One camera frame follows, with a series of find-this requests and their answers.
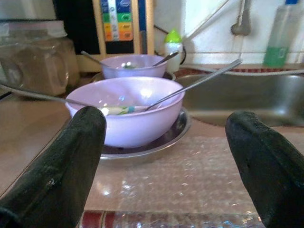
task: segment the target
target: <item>lid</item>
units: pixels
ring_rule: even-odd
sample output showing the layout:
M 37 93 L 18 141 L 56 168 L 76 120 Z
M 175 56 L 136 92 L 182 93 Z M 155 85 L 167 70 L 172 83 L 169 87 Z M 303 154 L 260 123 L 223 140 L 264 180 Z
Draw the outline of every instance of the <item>lid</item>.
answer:
M 10 31 L 47 30 L 52 37 L 66 37 L 63 21 L 28 21 L 28 22 L 2 22 L 0 23 L 0 37 L 7 37 Z
M 171 30 L 165 38 L 165 43 L 181 43 L 181 41 L 180 35 L 174 29 Z
M 297 4 L 298 0 L 286 0 L 285 5 L 289 5 L 289 4 Z

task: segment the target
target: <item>green liquid bottle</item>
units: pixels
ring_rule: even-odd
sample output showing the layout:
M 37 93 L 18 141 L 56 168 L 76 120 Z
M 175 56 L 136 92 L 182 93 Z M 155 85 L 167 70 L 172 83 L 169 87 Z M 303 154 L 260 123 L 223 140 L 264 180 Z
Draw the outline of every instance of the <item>green liquid bottle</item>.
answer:
M 289 47 L 296 35 L 301 8 L 298 0 L 286 0 L 277 9 L 263 64 L 267 67 L 283 67 Z

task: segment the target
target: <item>green bottle cap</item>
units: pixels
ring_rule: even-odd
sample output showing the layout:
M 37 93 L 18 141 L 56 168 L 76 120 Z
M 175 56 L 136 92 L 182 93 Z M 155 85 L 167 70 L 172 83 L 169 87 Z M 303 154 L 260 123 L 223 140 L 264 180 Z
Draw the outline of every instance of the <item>green bottle cap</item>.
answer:
M 165 38 L 165 43 L 181 43 L 181 41 L 180 35 L 174 29 Z

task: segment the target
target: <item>spoon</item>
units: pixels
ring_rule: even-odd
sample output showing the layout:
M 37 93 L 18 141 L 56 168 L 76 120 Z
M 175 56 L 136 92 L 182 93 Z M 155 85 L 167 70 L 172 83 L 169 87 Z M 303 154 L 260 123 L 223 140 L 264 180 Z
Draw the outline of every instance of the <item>spoon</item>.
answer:
M 104 64 L 102 61 L 98 60 L 97 58 L 95 58 L 94 56 L 90 55 L 89 53 L 85 52 L 85 51 L 81 51 L 80 52 L 82 55 L 90 58 L 91 60 L 94 60 L 95 62 L 101 64 L 101 65 L 104 65 L 104 66 L 107 66 L 107 67 L 110 67 L 109 65 L 107 64 Z M 179 51 L 174 51 L 174 52 L 171 52 L 169 55 L 167 55 L 165 58 L 163 58 L 161 61 L 155 63 L 154 65 L 152 65 L 152 67 L 155 67 L 163 62 L 166 62 L 167 60 L 175 57 L 177 54 L 179 54 Z M 132 65 L 131 62 L 126 62 L 126 63 L 122 63 L 122 68 L 125 68 L 125 69 L 134 69 L 136 68 L 135 66 Z
M 232 63 L 228 64 L 226 67 L 221 68 L 209 75 L 207 75 L 206 77 L 203 77 L 197 81 L 195 81 L 194 83 L 192 83 L 191 85 L 179 89 L 177 91 L 175 91 L 174 93 L 158 100 L 157 102 L 155 102 L 154 104 L 150 105 L 150 106 L 129 106 L 129 107 L 124 107 L 124 106 L 112 106 L 112 107 L 98 107 L 96 105 L 92 105 L 92 104 L 88 104 L 85 102 L 80 102 L 80 101 L 75 101 L 72 99 L 64 99 L 64 98 L 60 98 L 60 97 L 56 97 L 56 96 L 50 96 L 50 95 L 46 95 L 46 94 L 41 94 L 41 93 L 37 93 L 37 92 L 32 92 L 26 89 L 22 89 L 22 88 L 18 88 L 18 87 L 14 87 L 14 86 L 10 86 L 7 85 L 4 82 L 0 82 L 0 87 L 2 87 L 5 90 L 11 91 L 13 93 L 19 94 L 19 95 L 23 95 L 23 96 L 28 96 L 28 97 L 34 97 L 34 98 L 38 98 L 38 99 L 45 99 L 45 100 L 52 100 L 52 101 L 59 101 L 59 102 L 63 102 L 63 103 L 72 103 L 72 104 L 76 104 L 76 105 L 82 105 L 82 106 L 92 106 L 95 108 L 98 108 L 99 110 L 102 111 L 102 113 L 106 116 L 106 115 L 120 115 L 120 114 L 127 114 L 127 113 L 133 113 L 133 112 L 143 112 L 143 111 L 147 111 L 149 109 L 151 109 L 152 107 L 158 105 L 159 103 L 177 95 L 180 94 L 182 92 L 185 92 L 193 87 L 196 87 L 206 81 L 209 81 L 212 78 L 215 78 L 229 70 L 231 70 L 232 68 L 238 66 L 239 64 L 242 63 L 242 59 L 237 59 L 235 61 L 233 61 Z

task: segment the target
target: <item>green liquid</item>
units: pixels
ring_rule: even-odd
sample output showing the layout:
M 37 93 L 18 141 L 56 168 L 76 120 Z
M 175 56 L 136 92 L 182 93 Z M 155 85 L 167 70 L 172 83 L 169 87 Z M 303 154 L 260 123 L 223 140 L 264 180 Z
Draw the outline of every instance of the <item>green liquid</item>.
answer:
M 287 57 L 287 47 L 267 47 L 264 65 L 267 67 L 282 67 Z

